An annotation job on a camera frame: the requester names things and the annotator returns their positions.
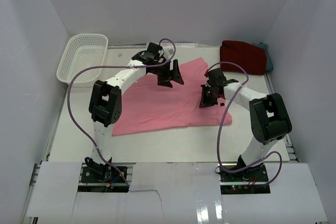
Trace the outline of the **pink t shirt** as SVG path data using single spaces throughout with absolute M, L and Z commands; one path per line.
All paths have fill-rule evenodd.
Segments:
M 208 65 L 197 58 L 180 65 L 184 85 L 175 83 L 173 88 L 157 84 L 156 76 L 140 78 L 122 95 L 122 113 L 114 124 L 112 135 L 121 136 L 158 130 L 194 126 L 218 126 L 225 107 L 215 105 L 199 108 L 204 73 Z M 230 125 L 232 116 L 227 114 L 224 123 Z

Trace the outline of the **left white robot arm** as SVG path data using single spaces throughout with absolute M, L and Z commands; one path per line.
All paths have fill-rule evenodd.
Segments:
M 90 157 L 85 158 L 86 166 L 93 176 L 101 182 L 110 178 L 111 168 L 105 161 L 111 162 L 104 149 L 109 146 L 109 136 L 114 124 L 122 113 L 122 95 L 140 78 L 151 73 L 157 76 L 159 86 L 172 88 L 172 81 L 183 85 L 178 60 L 174 58 L 176 47 L 164 49 L 160 44 L 149 43 L 145 51 L 138 52 L 129 61 L 127 67 L 106 81 L 94 83 L 89 103 L 89 112 L 93 120 L 94 149 Z

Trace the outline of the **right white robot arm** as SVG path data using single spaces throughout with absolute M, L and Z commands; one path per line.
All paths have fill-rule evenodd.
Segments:
M 272 147 L 292 131 L 283 98 L 278 93 L 264 94 L 245 86 L 235 79 L 227 79 L 221 68 L 207 70 L 207 81 L 202 87 L 200 108 L 207 108 L 218 104 L 218 99 L 228 101 L 225 105 L 216 141 L 216 155 L 218 159 L 218 171 L 222 174 L 237 173 L 238 177 L 247 182 L 256 175 L 256 167 L 259 167 L 273 152 Z M 239 155 L 237 165 L 233 168 L 223 166 L 220 155 L 220 139 L 225 117 L 233 102 L 236 102 L 249 111 L 250 126 L 253 137 L 245 149 Z

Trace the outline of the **papers at back edge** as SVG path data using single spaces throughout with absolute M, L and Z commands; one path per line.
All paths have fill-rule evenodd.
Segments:
M 173 48 L 173 45 L 169 41 L 161 42 L 163 48 Z M 175 43 L 176 48 L 197 48 L 198 43 Z

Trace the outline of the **folded dark red t shirt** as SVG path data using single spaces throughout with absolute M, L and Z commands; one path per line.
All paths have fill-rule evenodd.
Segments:
M 248 74 L 264 75 L 267 56 L 264 49 L 243 41 L 223 40 L 219 50 L 220 62 L 232 62 Z

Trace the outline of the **folded teal t shirt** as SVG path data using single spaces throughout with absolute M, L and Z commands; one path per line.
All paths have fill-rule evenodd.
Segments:
M 266 55 L 266 59 L 267 59 L 266 72 L 273 71 L 274 66 L 272 64 L 271 58 L 270 58 L 269 53 L 268 53 L 268 45 L 266 43 L 255 43 L 255 44 L 253 44 L 253 46 L 256 46 L 256 47 L 264 50 L 265 55 Z

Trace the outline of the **white plastic mesh basket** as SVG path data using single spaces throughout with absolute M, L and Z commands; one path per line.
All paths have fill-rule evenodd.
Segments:
M 102 34 L 77 34 L 71 37 L 62 54 L 57 79 L 69 84 L 81 70 L 103 65 L 107 47 L 108 38 Z

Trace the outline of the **white paper sheet front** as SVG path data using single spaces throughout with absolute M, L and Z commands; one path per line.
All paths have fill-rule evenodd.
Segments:
M 137 163 L 127 193 L 79 192 L 77 162 L 44 162 L 26 216 L 39 223 L 327 222 L 307 164 L 284 164 L 268 194 L 220 191 L 214 164 Z

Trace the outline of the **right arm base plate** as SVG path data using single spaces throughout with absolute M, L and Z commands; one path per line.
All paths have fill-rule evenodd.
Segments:
M 220 178 L 220 192 L 222 195 L 252 195 L 269 194 L 269 178 L 264 164 L 249 168 L 241 173 L 225 173 L 218 166 L 215 173 Z

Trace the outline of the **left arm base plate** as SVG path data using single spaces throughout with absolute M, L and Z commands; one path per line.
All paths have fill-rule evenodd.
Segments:
M 106 174 L 98 179 L 97 173 L 84 166 L 81 171 L 78 192 L 81 193 L 127 193 L 128 186 L 114 169 L 107 169 Z

